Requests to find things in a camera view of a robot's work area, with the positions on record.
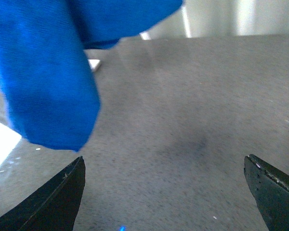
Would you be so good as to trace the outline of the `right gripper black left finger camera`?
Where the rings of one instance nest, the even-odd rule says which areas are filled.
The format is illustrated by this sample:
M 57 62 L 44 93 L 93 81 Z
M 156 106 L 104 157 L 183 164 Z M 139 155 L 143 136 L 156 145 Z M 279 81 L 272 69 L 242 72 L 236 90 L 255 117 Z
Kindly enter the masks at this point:
M 85 186 L 85 172 L 80 156 L 2 215 L 0 231 L 73 230 Z

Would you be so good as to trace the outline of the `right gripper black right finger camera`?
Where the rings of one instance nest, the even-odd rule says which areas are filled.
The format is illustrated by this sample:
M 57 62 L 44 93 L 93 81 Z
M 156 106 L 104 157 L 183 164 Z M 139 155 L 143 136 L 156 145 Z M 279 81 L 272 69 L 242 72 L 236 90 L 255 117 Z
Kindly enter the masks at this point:
M 289 231 L 289 175 L 250 154 L 244 175 L 257 208 L 270 231 Z

